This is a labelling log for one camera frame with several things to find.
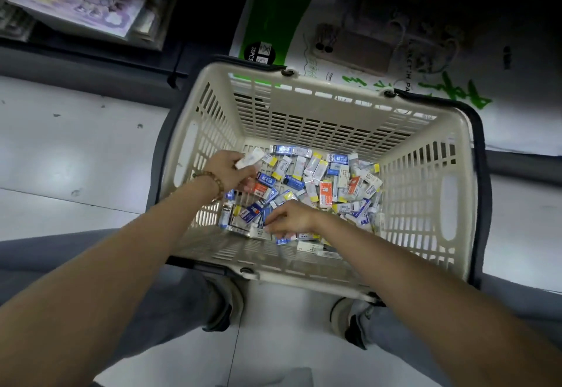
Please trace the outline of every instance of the sneaker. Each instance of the sneaker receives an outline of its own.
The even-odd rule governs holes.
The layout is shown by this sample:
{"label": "sneaker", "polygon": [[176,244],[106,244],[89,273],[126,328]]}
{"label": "sneaker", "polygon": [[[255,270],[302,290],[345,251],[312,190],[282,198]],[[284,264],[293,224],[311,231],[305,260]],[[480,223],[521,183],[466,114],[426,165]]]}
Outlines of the sneaker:
{"label": "sneaker", "polygon": [[348,343],[367,350],[361,338],[361,330],[356,315],[369,307],[369,303],[361,300],[351,298],[337,300],[330,312],[330,325],[334,334]]}
{"label": "sneaker", "polygon": [[224,298],[225,307],[218,312],[203,328],[208,333],[222,333],[228,329],[230,325],[236,325],[240,322],[242,311],[244,310],[244,297],[240,288],[234,281],[226,276],[204,274],[207,281],[212,287],[219,292]]}

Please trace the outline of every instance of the hand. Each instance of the hand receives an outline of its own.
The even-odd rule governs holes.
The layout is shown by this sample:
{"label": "hand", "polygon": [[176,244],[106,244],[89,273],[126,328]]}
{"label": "hand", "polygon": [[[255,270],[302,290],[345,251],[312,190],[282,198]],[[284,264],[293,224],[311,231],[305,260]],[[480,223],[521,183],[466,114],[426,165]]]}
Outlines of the hand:
{"label": "hand", "polygon": [[250,165],[237,170],[234,164],[244,157],[243,153],[221,150],[207,161],[204,170],[212,172],[224,185],[224,192],[240,188],[250,192],[255,182],[257,170]]}
{"label": "hand", "polygon": [[329,214],[291,199],[266,218],[265,231],[277,238],[290,237],[296,233],[318,233],[321,218],[325,216]]}

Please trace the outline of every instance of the basket handle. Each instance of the basket handle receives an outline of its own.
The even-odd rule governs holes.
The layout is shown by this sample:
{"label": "basket handle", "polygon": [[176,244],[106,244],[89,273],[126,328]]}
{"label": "basket handle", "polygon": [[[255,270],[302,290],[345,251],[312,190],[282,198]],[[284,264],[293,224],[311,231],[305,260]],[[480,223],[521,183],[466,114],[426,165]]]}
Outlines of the basket handle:
{"label": "basket handle", "polygon": [[170,143],[172,141],[174,130],[176,129],[181,113],[186,106],[189,94],[191,93],[201,71],[208,65],[218,62],[236,64],[255,70],[258,69],[264,72],[282,71],[286,68],[286,66],[249,62],[236,57],[222,56],[219,54],[201,59],[194,65],[193,70],[189,73],[186,84],[183,86],[181,91],[178,92],[178,99],[170,109],[170,112],[168,112],[168,115],[162,124],[162,128],[160,128],[160,133],[158,133],[158,138],[156,139],[154,155],[152,156],[150,189],[148,191],[146,204],[147,210],[160,201],[160,194],[162,192],[162,176],[166,168],[166,157],[170,149]]}
{"label": "basket handle", "polygon": [[430,97],[397,89],[395,89],[394,94],[387,94],[388,97],[394,97],[395,95],[400,96],[404,100],[410,100],[411,102],[447,108],[454,107],[464,113],[470,121],[474,142],[473,165],[477,178],[478,202],[474,244],[467,281],[474,287],[480,288],[482,267],[484,265],[484,251],[492,224],[492,182],[490,180],[488,160],[486,157],[486,141],[484,139],[482,120],[472,106],[463,102],[442,99],[440,97]]}

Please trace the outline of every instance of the basket grip hole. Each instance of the basket grip hole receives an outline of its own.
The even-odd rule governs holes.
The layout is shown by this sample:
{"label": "basket grip hole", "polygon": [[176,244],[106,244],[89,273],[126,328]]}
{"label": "basket grip hole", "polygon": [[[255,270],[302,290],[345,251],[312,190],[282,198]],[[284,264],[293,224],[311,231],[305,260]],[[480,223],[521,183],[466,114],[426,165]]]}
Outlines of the basket grip hole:
{"label": "basket grip hole", "polygon": [[456,236],[459,216],[459,188],[457,177],[452,174],[443,176],[441,180],[441,235],[445,240],[453,240]]}
{"label": "basket grip hole", "polygon": [[189,160],[195,147],[194,143],[196,142],[198,131],[199,123],[197,121],[192,121],[189,127],[187,127],[186,137],[181,145],[178,162],[175,167],[174,186],[177,188],[183,184],[186,177],[186,171],[189,168]]}

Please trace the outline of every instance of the bracelet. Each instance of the bracelet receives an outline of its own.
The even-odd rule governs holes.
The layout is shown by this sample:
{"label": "bracelet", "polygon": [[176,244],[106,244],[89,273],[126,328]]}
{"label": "bracelet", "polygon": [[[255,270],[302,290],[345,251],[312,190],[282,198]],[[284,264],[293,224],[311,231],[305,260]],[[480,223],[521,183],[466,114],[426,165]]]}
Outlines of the bracelet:
{"label": "bracelet", "polygon": [[215,181],[216,185],[219,187],[219,193],[217,197],[213,199],[213,202],[222,200],[224,196],[224,185],[222,184],[221,179],[215,176],[211,171],[196,171],[193,173],[193,178],[197,178],[201,176],[208,176],[212,178]]}

